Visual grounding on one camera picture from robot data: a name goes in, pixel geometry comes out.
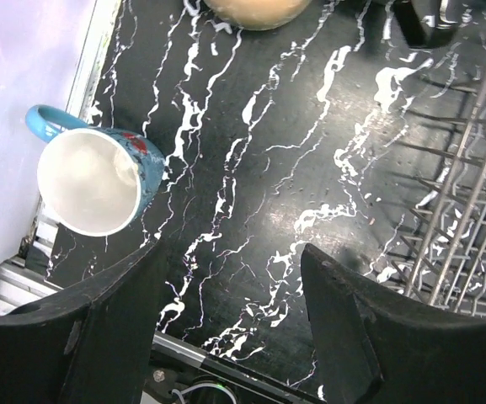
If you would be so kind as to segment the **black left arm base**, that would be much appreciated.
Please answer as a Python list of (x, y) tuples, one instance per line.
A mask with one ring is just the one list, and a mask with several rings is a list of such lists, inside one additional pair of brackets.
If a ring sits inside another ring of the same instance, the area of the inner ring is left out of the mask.
[(153, 355), (142, 403), (302, 403), (303, 399), (239, 371), (203, 370)]

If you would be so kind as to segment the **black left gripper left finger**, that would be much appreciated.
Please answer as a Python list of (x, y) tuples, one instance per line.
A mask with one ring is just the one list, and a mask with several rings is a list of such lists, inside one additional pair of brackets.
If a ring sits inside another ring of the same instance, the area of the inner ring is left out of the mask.
[(159, 317), (167, 250), (0, 316), (0, 403), (138, 403)]

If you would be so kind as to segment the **teal floral mug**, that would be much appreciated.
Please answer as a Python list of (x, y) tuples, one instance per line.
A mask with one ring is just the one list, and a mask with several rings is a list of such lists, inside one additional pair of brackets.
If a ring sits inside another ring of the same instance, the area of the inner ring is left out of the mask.
[(42, 104), (27, 111), (25, 124), (46, 143), (37, 165), (40, 196), (68, 229), (110, 236), (152, 202), (165, 157), (145, 136), (93, 127)]

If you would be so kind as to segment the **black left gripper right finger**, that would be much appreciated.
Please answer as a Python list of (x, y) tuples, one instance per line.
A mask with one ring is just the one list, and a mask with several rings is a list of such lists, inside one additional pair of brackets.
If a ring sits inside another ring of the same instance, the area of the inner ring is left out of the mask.
[(486, 320), (427, 306), (312, 244), (303, 294), (329, 403), (486, 403)]

